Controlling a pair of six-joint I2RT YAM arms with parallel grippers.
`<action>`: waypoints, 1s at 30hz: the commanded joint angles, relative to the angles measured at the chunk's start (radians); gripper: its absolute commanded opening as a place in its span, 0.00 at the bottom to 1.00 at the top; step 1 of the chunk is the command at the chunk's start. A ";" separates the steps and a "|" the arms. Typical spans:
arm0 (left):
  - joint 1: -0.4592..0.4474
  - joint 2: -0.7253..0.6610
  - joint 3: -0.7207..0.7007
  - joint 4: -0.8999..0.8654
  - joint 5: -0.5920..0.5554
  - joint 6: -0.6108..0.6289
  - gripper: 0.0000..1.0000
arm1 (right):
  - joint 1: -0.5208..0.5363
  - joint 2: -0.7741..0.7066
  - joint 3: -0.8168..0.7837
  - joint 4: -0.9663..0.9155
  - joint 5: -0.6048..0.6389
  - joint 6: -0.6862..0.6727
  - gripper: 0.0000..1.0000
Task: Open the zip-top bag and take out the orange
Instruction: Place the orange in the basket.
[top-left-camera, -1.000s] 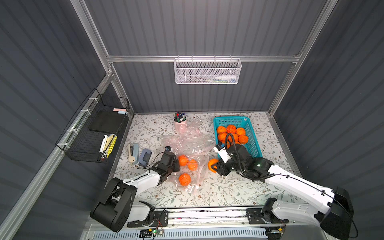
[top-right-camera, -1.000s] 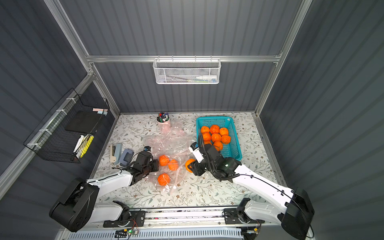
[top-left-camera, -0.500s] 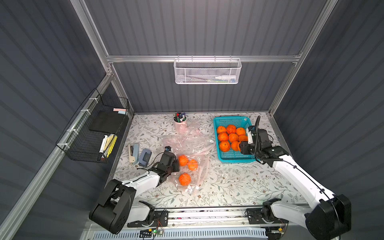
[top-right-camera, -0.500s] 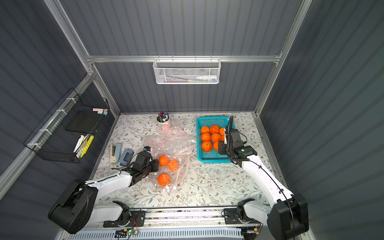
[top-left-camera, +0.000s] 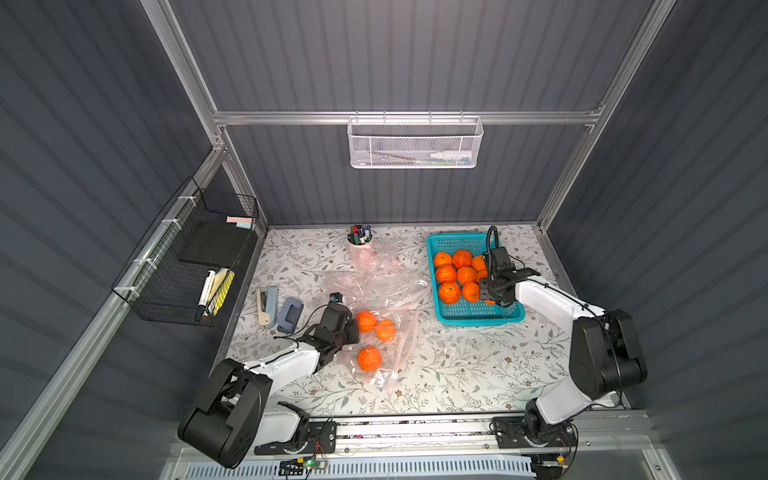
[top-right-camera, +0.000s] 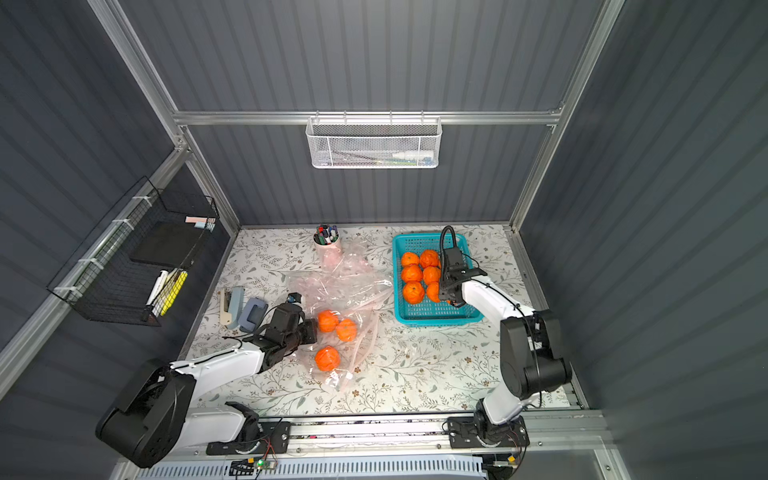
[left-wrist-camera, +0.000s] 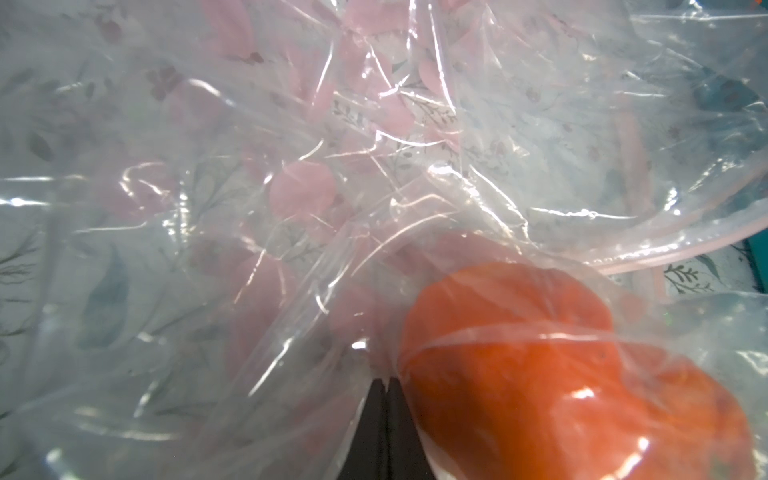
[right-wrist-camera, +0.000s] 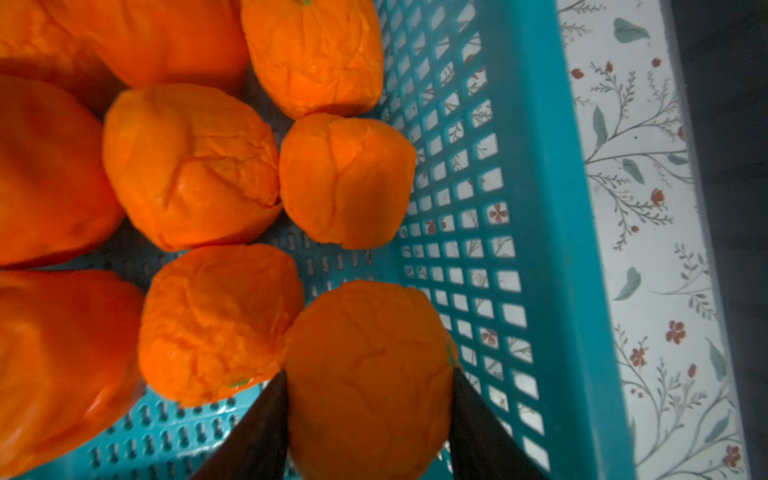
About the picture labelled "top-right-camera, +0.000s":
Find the orange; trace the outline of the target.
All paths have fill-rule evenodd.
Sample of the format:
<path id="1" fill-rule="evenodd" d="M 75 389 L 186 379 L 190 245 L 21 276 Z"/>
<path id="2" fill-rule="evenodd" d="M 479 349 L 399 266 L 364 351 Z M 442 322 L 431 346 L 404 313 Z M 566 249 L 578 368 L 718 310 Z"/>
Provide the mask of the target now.
<path id="1" fill-rule="evenodd" d="M 357 323 L 350 319 L 342 319 L 335 328 L 335 333 L 338 339 L 342 342 L 352 342 L 357 338 L 358 326 Z"/>
<path id="2" fill-rule="evenodd" d="M 324 310 L 319 312 L 316 319 L 318 331 L 322 333 L 330 333 L 335 331 L 340 323 L 339 315 L 332 310 Z"/>
<path id="3" fill-rule="evenodd" d="M 413 252 L 405 252 L 401 257 L 401 266 L 403 268 L 409 267 L 409 266 L 419 266 L 420 265 L 420 257 Z"/>
<path id="4" fill-rule="evenodd" d="M 426 285 L 437 283 L 441 278 L 441 269 L 437 266 L 428 266 L 422 271 L 422 279 Z"/>
<path id="5" fill-rule="evenodd" d="M 401 279 L 405 283 L 420 283 L 423 280 L 423 270 L 418 264 L 410 264 L 401 270 Z"/>
<path id="6" fill-rule="evenodd" d="M 314 360 L 321 372 L 330 372 L 340 366 L 341 355 L 336 348 L 327 346 L 315 354 Z"/>
<path id="7" fill-rule="evenodd" d="M 440 288 L 439 288 L 438 282 L 429 283 L 426 288 L 426 297 L 434 303 L 439 303 L 440 302 L 439 292 L 440 292 Z"/>
<path id="8" fill-rule="evenodd" d="M 420 304 L 425 297 L 423 284 L 417 281 L 406 282 L 402 289 L 402 296 L 408 304 Z"/>

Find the orange fruit taken out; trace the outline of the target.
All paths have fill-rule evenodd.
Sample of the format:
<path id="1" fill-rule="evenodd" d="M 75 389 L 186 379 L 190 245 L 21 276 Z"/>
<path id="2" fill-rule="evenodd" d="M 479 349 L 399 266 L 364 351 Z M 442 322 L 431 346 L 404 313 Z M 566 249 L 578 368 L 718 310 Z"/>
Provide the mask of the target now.
<path id="1" fill-rule="evenodd" d="M 429 267 L 439 268 L 441 266 L 440 255 L 431 249 L 424 250 L 420 255 L 420 266 L 423 269 Z"/>

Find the clear zip-top bag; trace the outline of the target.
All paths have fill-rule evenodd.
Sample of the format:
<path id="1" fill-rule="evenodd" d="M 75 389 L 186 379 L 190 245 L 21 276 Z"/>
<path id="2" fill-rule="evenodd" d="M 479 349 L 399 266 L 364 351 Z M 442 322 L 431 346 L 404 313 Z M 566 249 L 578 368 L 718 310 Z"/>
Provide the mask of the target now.
<path id="1" fill-rule="evenodd" d="M 307 302 L 317 337 L 313 344 L 300 346 L 295 357 L 323 390 L 341 392 L 360 375 L 374 350 L 381 309 L 391 294 L 392 288 L 384 286 Z"/>
<path id="2" fill-rule="evenodd" d="M 368 249 L 362 241 L 319 249 L 317 253 L 317 269 L 286 275 L 288 291 L 301 294 L 307 304 L 317 301 L 365 305 L 393 292 L 390 276 L 368 259 Z"/>

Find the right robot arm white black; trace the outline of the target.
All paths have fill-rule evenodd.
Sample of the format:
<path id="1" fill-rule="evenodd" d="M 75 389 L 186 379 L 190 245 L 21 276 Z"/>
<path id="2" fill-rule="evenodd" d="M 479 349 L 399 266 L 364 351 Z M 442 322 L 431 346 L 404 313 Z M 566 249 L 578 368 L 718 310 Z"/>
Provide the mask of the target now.
<path id="1" fill-rule="evenodd" d="M 559 346 L 559 321 L 548 311 L 524 307 L 480 267 L 470 267 L 452 226 L 439 237 L 442 264 L 438 298 L 459 308 L 469 305 L 499 326 L 501 380 L 478 401 L 471 431 L 484 446 L 506 440 L 520 448 L 522 414 L 543 406 L 542 394 L 571 381 L 572 370 Z"/>

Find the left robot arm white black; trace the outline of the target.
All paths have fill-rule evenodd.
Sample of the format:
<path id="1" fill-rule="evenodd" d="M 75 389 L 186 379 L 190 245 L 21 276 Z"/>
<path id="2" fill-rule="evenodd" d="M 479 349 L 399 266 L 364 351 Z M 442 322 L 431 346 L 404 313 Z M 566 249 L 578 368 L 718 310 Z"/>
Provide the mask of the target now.
<path id="1" fill-rule="evenodd" d="M 239 402 L 195 409 L 194 400 L 235 380 L 264 373 L 318 338 L 317 321 L 297 303 L 273 309 L 270 321 L 235 346 L 187 361 L 150 360 L 140 366 L 97 423 L 98 440 L 141 468 L 170 453 L 205 446 L 214 454 L 266 451 L 281 427 L 261 425 Z"/>

